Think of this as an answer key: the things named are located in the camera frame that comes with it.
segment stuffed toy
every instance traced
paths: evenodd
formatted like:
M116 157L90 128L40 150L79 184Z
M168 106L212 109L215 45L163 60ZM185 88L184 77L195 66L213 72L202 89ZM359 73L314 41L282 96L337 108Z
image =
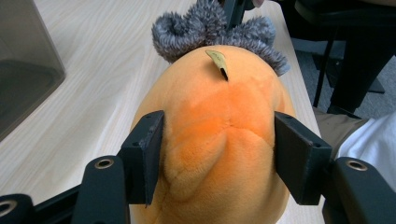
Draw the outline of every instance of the stuffed toy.
M274 114L294 116L278 78L289 68L269 19L230 31L225 22L218 1L198 0L153 24L154 47L171 65L132 124L164 111L159 179L152 204L132 206L137 223L275 223L285 209Z

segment table surface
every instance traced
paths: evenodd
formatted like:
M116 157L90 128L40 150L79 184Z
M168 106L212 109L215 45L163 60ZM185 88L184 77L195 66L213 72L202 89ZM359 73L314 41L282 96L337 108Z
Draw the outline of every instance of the table surface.
M35 0L66 79L0 143L0 195L25 193L41 203L78 185L89 161L115 155L139 103L169 66L152 47L152 23L165 11L183 14L194 2ZM276 49L291 65L281 80L297 119L318 134L280 6L266 1L244 20L259 15L273 21ZM320 210L290 197L279 223L323 223Z

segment fuzzy gray fabric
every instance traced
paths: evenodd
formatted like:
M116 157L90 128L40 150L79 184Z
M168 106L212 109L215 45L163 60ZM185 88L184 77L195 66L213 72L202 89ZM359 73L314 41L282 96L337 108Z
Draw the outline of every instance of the fuzzy gray fabric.
M287 59L273 48L276 30L270 19L251 19L226 31L225 13L217 0L197 0L183 17L165 13L152 26L154 48L169 63L203 46L230 45L250 50L279 75L289 71Z

